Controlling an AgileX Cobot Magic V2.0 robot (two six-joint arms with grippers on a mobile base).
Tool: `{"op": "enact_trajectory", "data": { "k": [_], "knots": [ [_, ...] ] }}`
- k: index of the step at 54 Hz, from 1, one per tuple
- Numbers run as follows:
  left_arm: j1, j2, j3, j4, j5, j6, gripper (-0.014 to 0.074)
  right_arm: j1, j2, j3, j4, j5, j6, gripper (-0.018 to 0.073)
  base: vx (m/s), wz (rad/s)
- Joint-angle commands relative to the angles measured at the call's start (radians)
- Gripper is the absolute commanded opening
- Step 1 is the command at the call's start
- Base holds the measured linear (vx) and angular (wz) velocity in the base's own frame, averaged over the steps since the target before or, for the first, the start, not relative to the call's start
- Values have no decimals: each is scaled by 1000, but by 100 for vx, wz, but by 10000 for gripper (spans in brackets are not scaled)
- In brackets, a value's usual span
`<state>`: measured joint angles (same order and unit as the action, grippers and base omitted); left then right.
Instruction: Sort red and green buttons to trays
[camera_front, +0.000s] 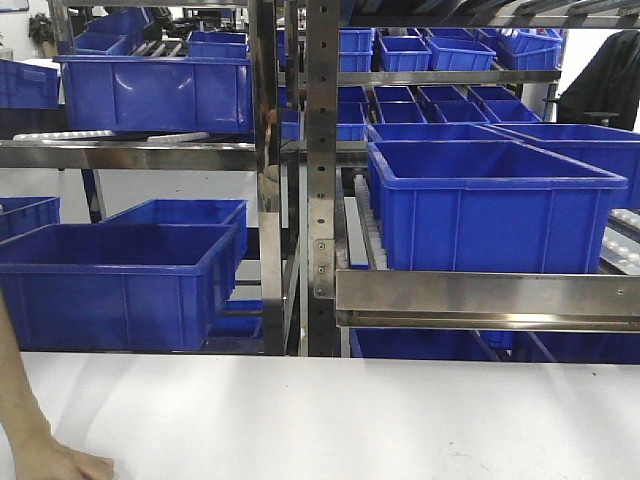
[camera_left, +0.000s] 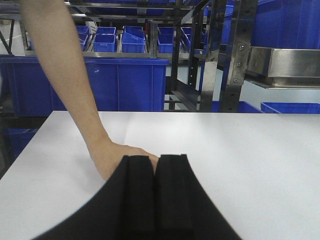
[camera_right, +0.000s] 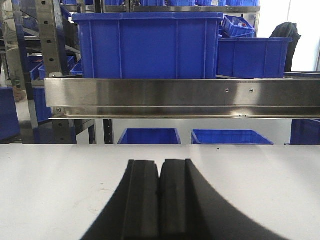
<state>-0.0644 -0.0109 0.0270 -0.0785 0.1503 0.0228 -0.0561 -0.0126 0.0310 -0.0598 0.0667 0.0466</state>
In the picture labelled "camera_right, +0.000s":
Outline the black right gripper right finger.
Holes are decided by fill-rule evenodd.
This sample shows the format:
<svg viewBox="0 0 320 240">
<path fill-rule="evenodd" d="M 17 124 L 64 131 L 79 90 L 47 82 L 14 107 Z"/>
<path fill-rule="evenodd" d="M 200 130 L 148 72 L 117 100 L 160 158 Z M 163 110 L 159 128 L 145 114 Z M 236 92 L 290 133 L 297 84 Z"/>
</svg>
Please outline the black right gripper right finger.
<svg viewBox="0 0 320 240">
<path fill-rule="evenodd" d="M 167 159 L 160 174 L 162 240 L 281 240 L 224 199 L 190 160 Z"/>
</svg>

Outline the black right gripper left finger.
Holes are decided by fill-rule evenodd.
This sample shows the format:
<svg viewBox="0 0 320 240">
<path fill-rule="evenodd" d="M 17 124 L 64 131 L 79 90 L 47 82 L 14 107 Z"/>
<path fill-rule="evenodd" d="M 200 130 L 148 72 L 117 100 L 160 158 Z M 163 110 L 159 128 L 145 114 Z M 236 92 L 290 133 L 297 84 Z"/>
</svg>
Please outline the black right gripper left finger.
<svg viewBox="0 0 320 240">
<path fill-rule="evenodd" d="M 117 189 L 82 239 L 156 240 L 158 181 L 154 161 L 129 160 Z"/>
</svg>

